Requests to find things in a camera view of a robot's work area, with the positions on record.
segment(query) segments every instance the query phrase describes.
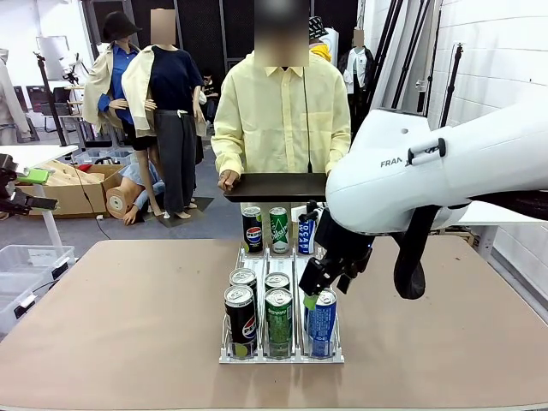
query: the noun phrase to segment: blue shirt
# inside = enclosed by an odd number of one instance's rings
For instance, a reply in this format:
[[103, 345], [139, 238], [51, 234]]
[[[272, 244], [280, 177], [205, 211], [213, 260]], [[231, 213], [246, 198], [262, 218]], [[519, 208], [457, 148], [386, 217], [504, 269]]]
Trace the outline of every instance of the blue shirt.
[[[154, 164], [149, 162], [148, 168], [151, 171], [151, 175], [152, 175], [152, 190], [154, 191], [154, 195], [163, 193], [165, 191], [165, 184], [162, 180], [160, 180], [160, 176], [158, 175], [156, 168], [154, 167]], [[135, 184], [139, 184], [140, 186], [143, 186], [143, 187], [145, 186], [145, 184], [143, 183], [143, 180], [140, 178], [138, 163], [131, 163], [129, 166], [120, 170], [119, 173], [120, 173], [120, 176], [128, 178]], [[146, 190], [143, 190], [141, 194], [139, 194], [139, 197], [137, 197], [137, 199], [135, 200], [134, 204], [137, 206], [137, 208], [141, 209], [143, 208], [147, 200], [148, 200], [148, 193], [146, 192]]]
[[204, 80], [193, 58], [184, 50], [167, 51], [152, 47], [150, 88], [154, 103], [160, 110], [185, 110], [192, 113], [194, 88]]
[[[123, 95], [122, 74], [125, 73], [125, 71], [128, 69], [128, 65], [135, 58], [135, 56], [137, 56], [138, 53], [139, 52], [137, 50], [131, 49], [128, 54], [123, 48], [118, 47], [118, 45], [114, 45], [114, 47], [112, 48], [114, 61], [112, 67], [112, 82], [110, 87], [112, 88], [112, 96], [114, 97], [114, 100], [118, 100], [119, 98], [126, 98]], [[109, 109], [109, 103], [109, 96], [103, 94], [99, 99], [99, 103], [97, 104], [97, 106], [101, 111], [107, 111]], [[120, 118], [121, 120], [125, 120], [129, 124], [134, 123], [133, 118], [131, 118], [131, 113], [129, 112], [129, 109], [116, 110], [116, 115], [118, 116], [118, 118]]]

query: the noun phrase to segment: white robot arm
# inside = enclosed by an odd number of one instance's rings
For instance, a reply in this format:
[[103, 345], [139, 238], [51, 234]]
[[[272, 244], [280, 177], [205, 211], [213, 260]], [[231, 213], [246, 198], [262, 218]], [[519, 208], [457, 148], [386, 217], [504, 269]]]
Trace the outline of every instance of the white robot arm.
[[401, 248], [396, 288], [419, 298], [428, 232], [458, 222], [472, 200], [547, 219], [540, 192], [548, 189], [546, 103], [517, 104], [435, 131], [421, 116], [371, 111], [329, 176], [329, 211], [316, 237], [326, 258], [311, 259], [300, 286], [317, 294], [342, 276], [338, 286], [346, 292], [365, 269], [374, 237], [392, 235]]

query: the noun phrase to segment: soda can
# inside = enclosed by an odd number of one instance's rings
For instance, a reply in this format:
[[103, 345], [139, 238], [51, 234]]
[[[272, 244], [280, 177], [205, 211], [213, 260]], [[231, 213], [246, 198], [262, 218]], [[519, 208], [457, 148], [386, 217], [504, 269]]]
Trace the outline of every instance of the soda can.
[[271, 272], [265, 278], [265, 290], [271, 289], [286, 289], [289, 291], [290, 287], [289, 276], [283, 272]]
[[283, 254], [289, 251], [288, 212], [283, 207], [274, 207], [270, 211], [272, 250]]
[[253, 291], [255, 309], [259, 310], [259, 302], [257, 300], [257, 277], [255, 276], [255, 271], [249, 268], [236, 268], [230, 273], [229, 282], [230, 285], [247, 285]]
[[271, 289], [265, 296], [269, 356], [289, 358], [293, 341], [293, 297], [286, 289]]
[[247, 207], [241, 212], [243, 240], [248, 253], [263, 251], [263, 222], [259, 207]]
[[247, 285], [233, 285], [224, 292], [232, 355], [250, 358], [257, 348], [257, 326], [253, 291]]
[[335, 328], [337, 295], [330, 289], [323, 290], [316, 301], [316, 309], [309, 310], [307, 334], [310, 356], [327, 358], [332, 356], [331, 335]]
[[314, 253], [314, 231], [316, 230], [316, 221], [299, 221], [299, 253]]

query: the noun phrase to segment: black pants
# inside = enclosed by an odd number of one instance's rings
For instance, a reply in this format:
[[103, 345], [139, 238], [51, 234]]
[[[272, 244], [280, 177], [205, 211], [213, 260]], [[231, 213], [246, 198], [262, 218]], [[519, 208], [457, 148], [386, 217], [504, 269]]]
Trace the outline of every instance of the black pants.
[[182, 212], [190, 204], [196, 168], [196, 126], [188, 114], [173, 110], [156, 110], [155, 128], [160, 161], [164, 168], [165, 210]]

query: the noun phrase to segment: green can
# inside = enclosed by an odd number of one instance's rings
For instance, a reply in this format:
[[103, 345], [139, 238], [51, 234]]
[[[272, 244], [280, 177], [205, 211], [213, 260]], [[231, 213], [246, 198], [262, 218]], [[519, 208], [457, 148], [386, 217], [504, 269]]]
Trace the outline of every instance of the green can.
[[291, 284], [289, 276], [283, 272], [271, 272], [265, 278], [265, 289], [286, 289], [289, 291]]
[[283, 254], [289, 251], [289, 220], [288, 212], [283, 207], [274, 207], [270, 211], [272, 250]]
[[265, 296], [269, 356], [289, 358], [293, 342], [293, 296], [286, 289], [271, 289]]

